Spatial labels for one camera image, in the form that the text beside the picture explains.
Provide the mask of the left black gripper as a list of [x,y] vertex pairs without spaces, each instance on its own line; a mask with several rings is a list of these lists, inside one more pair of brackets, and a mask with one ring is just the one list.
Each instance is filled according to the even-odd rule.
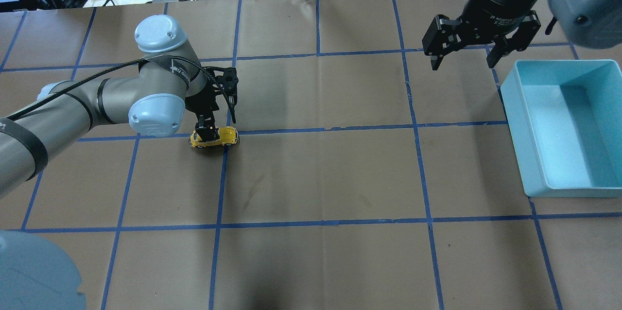
[[235,106],[238,101],[237,69],[235,67],[202,67],[190,86],[198,92],[185,97],[185,109],[196,114],[194,138],[196,142],[218,140],[218,127],[213,113],[219,108],[216,97],[224,97],[231,115],[231,122],[236,124]]

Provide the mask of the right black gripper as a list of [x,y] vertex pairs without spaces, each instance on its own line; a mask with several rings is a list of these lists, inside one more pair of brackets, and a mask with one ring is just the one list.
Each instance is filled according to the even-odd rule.
[[486,62],[490,69],[513,51],[523,51],[541,27],[533,6],[537,0],[468,0],[462,14],[451,19],[437,14],[424,37],[424,53],[437,71],[451,52],[467,46],[491,44]]

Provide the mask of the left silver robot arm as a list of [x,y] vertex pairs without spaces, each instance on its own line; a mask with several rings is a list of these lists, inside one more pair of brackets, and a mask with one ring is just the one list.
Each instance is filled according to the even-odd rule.
[[171,137],[189,111],[196,116],[192,147],[238,143],[238,131],[217,126],[214,115],[216,97],[222,96],[236,122],[236,69],[203,67],[185,30],[167,14],[145,18],[134,39],[142,58],[80,81],[49,84],[36,102],[1,118],[2,196],[37,177],[51,159],[98,126],[128,124],[140,135]]

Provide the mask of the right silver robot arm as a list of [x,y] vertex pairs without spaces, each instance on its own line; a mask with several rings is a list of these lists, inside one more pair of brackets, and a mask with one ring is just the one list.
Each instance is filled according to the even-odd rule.
[[[534,9],[538,0],[467,0],[461,15],[436,15],[424,37],[424,53],[437,70],[451,52],[491,44],[486,62],[493,68],[513,51],[524,51],[542,26]],[[571,44],[610,49],[621,43],[621,0],[547,0],[553,20]]]

